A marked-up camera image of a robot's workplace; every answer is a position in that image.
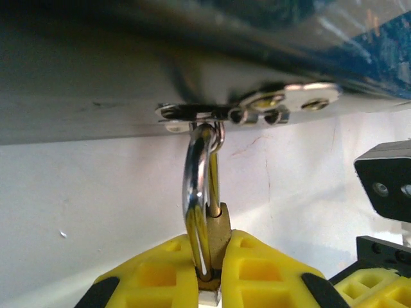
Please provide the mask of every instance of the wall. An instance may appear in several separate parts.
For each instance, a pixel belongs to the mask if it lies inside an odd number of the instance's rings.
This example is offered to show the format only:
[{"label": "wall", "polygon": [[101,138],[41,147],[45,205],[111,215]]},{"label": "wall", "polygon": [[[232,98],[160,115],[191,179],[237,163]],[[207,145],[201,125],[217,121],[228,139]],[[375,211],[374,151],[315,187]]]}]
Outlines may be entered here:
[{"label": "wall", "polygon": [[[232,132],[220,187],[232,227],[330,277],[355,237],[401,241],[353,160],[411,137],[411,111]],[[73,307],[102,272],[184,232],[187,135],[0,147],[0,307]]]}]

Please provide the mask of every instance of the bolt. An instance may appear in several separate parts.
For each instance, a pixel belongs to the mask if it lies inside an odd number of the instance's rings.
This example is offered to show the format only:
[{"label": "bolt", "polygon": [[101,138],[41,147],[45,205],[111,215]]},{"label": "bolt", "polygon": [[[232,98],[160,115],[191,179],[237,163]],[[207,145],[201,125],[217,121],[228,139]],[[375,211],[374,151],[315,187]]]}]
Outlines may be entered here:
[{"label": "bolt", "polygon": [[303,106],[301,106],[301,108],[303,110],[306,111],[318,111],[321,109],[326,108],[329,105],[329,100],[326,98],[315,98],[315,99],[311,99],[308,102],[306,102],[305,104],[303,104]]}]

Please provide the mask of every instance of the metal ring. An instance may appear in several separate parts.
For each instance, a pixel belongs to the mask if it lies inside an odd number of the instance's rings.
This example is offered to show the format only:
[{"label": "metal ring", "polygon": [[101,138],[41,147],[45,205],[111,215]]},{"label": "metal ring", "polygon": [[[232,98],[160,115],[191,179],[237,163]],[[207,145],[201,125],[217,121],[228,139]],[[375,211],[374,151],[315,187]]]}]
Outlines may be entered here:
[{"label": "metal ring", "polygon": [[225,140],[225,129],[224,129],[224,123],[221,121],[214,122],[214,130],[216,132],[216,137],[213,142],[213,145],[211,146],[211,151],[216,152],[218,151],[224,143]]},{"label": "metal ring", "polygon": [[206,223],[206,183],[211,148],[217,136],[207,123],[193,123],[182,185],[183,218],[200,279],[211,280],[211,256]]}]

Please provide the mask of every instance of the brass padlock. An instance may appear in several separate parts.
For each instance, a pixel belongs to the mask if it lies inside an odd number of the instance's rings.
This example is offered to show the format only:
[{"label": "brass padlock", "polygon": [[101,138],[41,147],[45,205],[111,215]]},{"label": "brass padlock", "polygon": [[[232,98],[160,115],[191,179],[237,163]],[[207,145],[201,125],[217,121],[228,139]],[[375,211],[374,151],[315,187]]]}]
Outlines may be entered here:
[{"label": "brass padlock", "polygon": [[[223,259],[231,238],[227,205],[220,203],[217,151],[222,123],[193,125],[183,180],[183,215],[198,277],[199,303],[218,305]],[[205,193],[208,194],[208,205]]]}]

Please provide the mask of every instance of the yellow plastic block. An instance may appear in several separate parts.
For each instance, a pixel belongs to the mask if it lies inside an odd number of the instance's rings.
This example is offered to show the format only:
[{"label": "yellow plastic block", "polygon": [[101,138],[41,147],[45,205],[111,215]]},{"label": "yellow plastic block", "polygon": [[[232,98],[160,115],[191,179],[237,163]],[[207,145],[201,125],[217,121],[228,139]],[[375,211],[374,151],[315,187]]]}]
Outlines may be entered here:
[{"label": "yellow plastic block", "polygon": [[378,291],[398,278],[399,276],[395,274],[395,271],[385,268],[359,269],[337,283],[335,289],[351,307],[363,307],[360,304],[367,298],[377,298]]},{"label": "yellow plastic block", "polygon": [[302,281],[319,271],[233,230],[222,271],[223,308],[318,308]]},{"label": "yellow plastic block", "polygon": [[399,277],[355,307],[409,308],[411,307],[411,280]]},{"label": "yellow plastic block", "polygon": [[197,276],[187,235],[180,235],[100,276],[120,282],[106,308],[198,307]]}]

